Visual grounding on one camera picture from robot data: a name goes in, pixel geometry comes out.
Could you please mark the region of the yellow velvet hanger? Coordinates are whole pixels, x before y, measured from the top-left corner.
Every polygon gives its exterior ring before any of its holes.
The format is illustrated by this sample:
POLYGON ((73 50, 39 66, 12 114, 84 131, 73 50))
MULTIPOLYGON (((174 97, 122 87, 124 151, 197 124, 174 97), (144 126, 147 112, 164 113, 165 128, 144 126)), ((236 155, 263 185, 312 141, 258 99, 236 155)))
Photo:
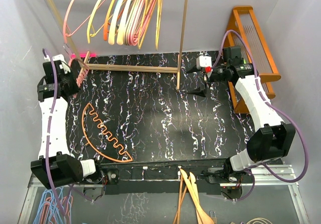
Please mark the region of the yellow velvet hanger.
POLYGON ((141 19, 140 26, 138 28, 138 48, 142 47, 152 14, 155 7, 157 7, 157 0, 145 0, 144 2, 144 12, 141 19))
POLYGON ((155 32, 155 49, 158 50, 159 32, 161 27, 163 0, 157 0, 156 32, 155 32))

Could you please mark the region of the pink wavy wire hanger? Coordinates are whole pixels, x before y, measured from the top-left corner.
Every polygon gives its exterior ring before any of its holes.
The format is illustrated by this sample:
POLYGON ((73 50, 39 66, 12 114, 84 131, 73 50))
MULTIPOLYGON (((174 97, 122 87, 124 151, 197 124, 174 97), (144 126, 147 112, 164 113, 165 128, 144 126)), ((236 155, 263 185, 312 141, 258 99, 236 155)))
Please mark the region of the pink wavy wire hanger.
POLYGON ((68 56, 69 56, 69 62, 68 62, 68 66, 69 67, 72 66, 73 60, 77 60, 78 62, 80 62, 80 64, 81 63, 83 64, 83 66, 81 67, 81 70, 80 70, 80 72, 79 72, 79 74, 78 74, 78 76, 76 78, 76 83, 77 83, 78 87, 80 87, 81 84, 83 83, 83 81, 85 80, 85 78, 87 77, 88 72, 89 72, 89 67, 88 67, 87 63, 88 63, 88 60, 89 60, 90 51, 87 51, 87 53, 86 53, 87 56, 85 58, 77 58, 77 57, 76 58, 71 58, 72 53, 71 53, 70 50, 68 50, 69 47, 66 44, 64 44, 63 48, 64 48, 65 52, 68 54, 68 56))

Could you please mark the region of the orange wavy wire hanger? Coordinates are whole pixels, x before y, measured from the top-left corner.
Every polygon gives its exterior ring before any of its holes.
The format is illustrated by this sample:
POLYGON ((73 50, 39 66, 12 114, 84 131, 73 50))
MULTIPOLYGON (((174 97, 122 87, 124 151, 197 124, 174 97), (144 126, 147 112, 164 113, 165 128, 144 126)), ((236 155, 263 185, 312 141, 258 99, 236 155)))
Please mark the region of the orange wavy wire hanger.
POLYGON ((125 150, 125 147, 123 144, 121 144, 119 142, 119 140, 112 134, 112 132, 110 132, 108 130, 108 128, 105 126, 105 124, 103 123, 103 121, 99 118, 98 113, 95 111, 95 108, 93 107, 93 105, 91 103, 87 103, 83 112, 82 112, 82 120, 81 120, 81 124, 82 124, 82 132, 83 135, 85 137, 85 140, 87 141, 87 145, 89 145, 97 154, 99 154, 100 156, 104 157, 105 159, 108 159, 110 161, 116 162, 116 163, 129 163, 129 162, 133 162, 133 158, 132 156, 125 150), (87 132, 85 130, 85 114, 86 112, 89 113, 90 116, 93 117, 93 121, 95 123, 97 123, 97 128, 101 129, 101 133, 107 137, 107 141, 112 143, 112 146, 115 150, 117 150, 118 155, 125 155, 128 158, 125 160, 118 160, 115 158, 112 158, 110 156, 107 156, 105 154, 103 154, 101 151, 99 151, 90 141, 90 139, 88 138, 87 132))

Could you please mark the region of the yellow wavy wire hanger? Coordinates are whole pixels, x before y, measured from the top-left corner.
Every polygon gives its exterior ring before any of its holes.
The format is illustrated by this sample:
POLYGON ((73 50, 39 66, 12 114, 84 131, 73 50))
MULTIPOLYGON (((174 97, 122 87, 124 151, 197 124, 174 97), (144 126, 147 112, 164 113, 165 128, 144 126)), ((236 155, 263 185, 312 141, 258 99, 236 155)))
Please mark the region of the yellow wavy wire hanger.
POLYGON ((95 6, 91 12, 91 15, 90 15, 90 18, 89 18, 89 21, 88 21, 88 25, 87 25, 87 30, 86 30, 86 36, 87 36, 87 42, 88 44, 90 44, 90 39, 91 39, 91 36, 90 36, 90 29, 91 29, 91 26, 92 26, 92 23, 93 23, 93 20, 94 20, 94 16, 97 12, 97 9, 100 5, 100 3, 102 2, 102 0, 97 0, 96 3, 95 3, 95 6))

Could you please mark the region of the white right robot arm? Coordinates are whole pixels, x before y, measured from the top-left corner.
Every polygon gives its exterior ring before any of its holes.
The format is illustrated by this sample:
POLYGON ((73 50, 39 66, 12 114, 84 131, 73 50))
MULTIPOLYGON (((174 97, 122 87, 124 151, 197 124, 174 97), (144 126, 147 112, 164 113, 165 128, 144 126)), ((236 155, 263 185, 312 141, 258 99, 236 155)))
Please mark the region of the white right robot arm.
POLYGON ((262 88, 261 80, 255 76, 253 65, 244 62, 240 47, 224 48, 223 60, 223 64, 213 67, 210 56, 199 56, 196 65, 188 73, 201 72, 205 86, 189 93, 204 97, 212 82, 229 81, 244 100, 254 123, 255 134, 243 151, 227 158, 223 170, 215 172, 221 178, 235 182, 245 169, 287 156, 296 130, 269 106, 270 100, 262 88))

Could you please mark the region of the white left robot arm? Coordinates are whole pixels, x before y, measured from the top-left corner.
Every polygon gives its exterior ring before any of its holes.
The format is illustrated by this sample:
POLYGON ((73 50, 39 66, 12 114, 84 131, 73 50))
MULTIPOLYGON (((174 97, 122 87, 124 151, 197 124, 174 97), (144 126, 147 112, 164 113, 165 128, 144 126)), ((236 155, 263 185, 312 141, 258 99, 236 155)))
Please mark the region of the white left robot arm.
POLYGON ((38 159, 31 162, 31 171, 50 189, 50 182, 60 187, 89 179, 99 183, 103 170, 93 159, 84 161, 72 157, 66 139, 68 98, 80 89, 71 68, 63 60, 47 59, 43 63, 45 76, 37 85, 42 113, 42 140, 38 159))

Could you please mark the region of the orange thin hanger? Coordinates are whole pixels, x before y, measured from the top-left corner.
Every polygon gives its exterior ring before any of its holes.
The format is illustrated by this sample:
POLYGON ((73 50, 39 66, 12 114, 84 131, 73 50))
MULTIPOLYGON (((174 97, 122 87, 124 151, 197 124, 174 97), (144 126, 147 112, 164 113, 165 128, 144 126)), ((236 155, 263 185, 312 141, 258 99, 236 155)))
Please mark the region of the orange thin hanger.
POLYGON ((114 9, 116 0, 111 0, 110 5, 107 10, 107 14, 105 17, 104 27, 103 27, 103 40, 107 41, 108 33, 109 33, 109 26, 110 26, 110 18, 112 18, 113 13, 112 10, 114 9))

